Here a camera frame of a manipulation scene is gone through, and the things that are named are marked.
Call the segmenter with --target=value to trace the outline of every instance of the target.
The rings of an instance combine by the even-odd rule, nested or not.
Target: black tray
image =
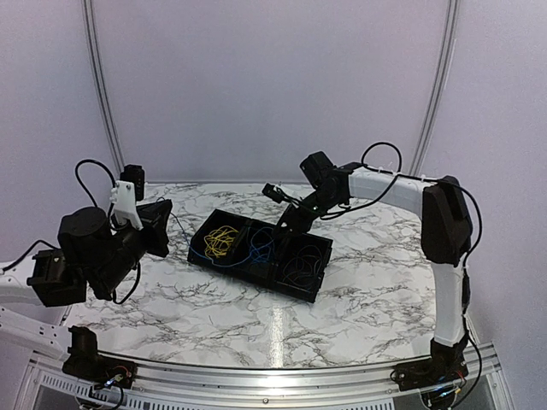
[[[215,261],[205,256],[204,238],[214,229],[238,230],[226,256]],[[332,239],[303,234],[273,240],[274,225],[216,209],[191,239],[188,261],[233,278],[314,302],[332,252]]]

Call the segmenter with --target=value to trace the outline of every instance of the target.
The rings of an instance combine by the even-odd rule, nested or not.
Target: yellow wire
[[[226,256],[237,234],[238,230],[228,225],[221,226],[209,232],[203,239],[207,245],[205,247],[205,256],[211,259],[219,259],[222,256]]]

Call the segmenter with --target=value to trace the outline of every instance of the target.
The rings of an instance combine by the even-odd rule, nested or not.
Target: blue cable
[[[215,260],[212,259],[212,258],[209,258],[208,256],[205,256],[205,255],[202,255],[200,254],[199,252],[197,252],[191,245],[190,245],[190,240],[188,239],[188,235],[186,235],[186,230],[185,228],[182,226],[182,224],[180,223],[179,221],[179,218],[177,218],[177,215],[171,213],[171,215],[175,218],[175,220],[177,221],[177,223],[179,224],[180,226],[180,229],[182,230],[182,234],[184,235],[185,237],[185,240],[186,240],[186,244],[188,245],[188,249],[191,250],[194,254],[196,254],[197,256],[199,256],[200,258],[204,258],[204,259],[207,259],[209,261],[211,261],[211,263],[213,264],[213,266],[215,267],[236,267],[237,265],[241,265],[242,263],[245,263],[246,261],[248,261],[249,259],[253,259],[253,263],[265,263],[265,262],[268,262],[269,261],[269,257],[271,256],[271,253],[272,253],[272,247],[273,246],[270,246],[270,245],[273,245],[274,244],[274,240],[271,238],[270,242],[262,245],[262,246],[259,246],[258,248],[253,244],[253,241],[255,240],[255,237],[256,235],[258,235],[260,232],[262,231],[266,231],[266,230],[270,230],[272,231],[273,228],[270,228],[268,226],[265,226],[261,229],[259,229],[258,231],[255,232],[255,234],[252,236],[252,238],[250,239],[250,252],[249,252],[249,255],[243,259],[242,261],[239,261],[239,262],[236,262],[236,263],[233,263],[231,265],[219,265],[219,264],[216,264],[215,263]],[[268,257],[266,259],[264,259],[264,257],[261,255],[260,251],[261,249],[265,249],[265,248],[268,248]],[[253,254],[257,252],[258,253],[258,256],[253,258]]]

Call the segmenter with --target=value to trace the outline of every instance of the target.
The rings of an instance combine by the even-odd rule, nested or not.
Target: vertical metal post
[[[429,105],[427,106],[426,116],[421,127],[420,139],[416,146],[414,158],[410,165],[409,172],[411,175],[416,175],[421,169],[423,161],[426,157],[427,147],[431,142],[435,119],[437,117],[438,105],[443,94],[446,80],[450,71],[450,63],[454,43],[456,41],[456,23],[458,20],[458,12],[460,8],[460,0],[449,0],[446,22],[444,25],[443,43],[441,52],[438,58],[437,73],[433,83]]]
[[[101,64],[101,56],[99,53],[99,44],[97,40],[97,28],[95,25],[95,11],[93,8],[93,1],[82,0],[82,6],[84,9],[84,23],[85,34],[87,38],[87,47],[91,59],[91,69],[93,72],[95,88],[97,90],[99,108],[101,109],[104,129],[106,131],[107,139],[109,141],[112,159],[114,160],[116,172],[119,174],[123,170],[125,162],[123,159],[123,154],[121,152],[120,139],[118,138],[118,132],[116,131],[114,118],[110,109],[109,97],[106,91],[106,84],[104,82],[103,66]]]

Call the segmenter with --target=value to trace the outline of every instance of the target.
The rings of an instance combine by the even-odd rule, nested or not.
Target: marble pattern tabletop
[[[307,186],[287,186],[309,192]],[[215,208],[275,223],[286,204],[263,196],[262,187],[148,184],[144,203],[171,199],[189,235]],[[317,220],[310,233],[334,243],[311,304],[189,264],[181,229],[170,218],[170,254],[141,260],[132,298],[118,306],[89,291],[65,324],[89,326],[101,350],[205,366],[347,366],[427,354],[435,297],[420,230],[417,216],[383,204]],[[131,272],[118,295],[134,279]]]

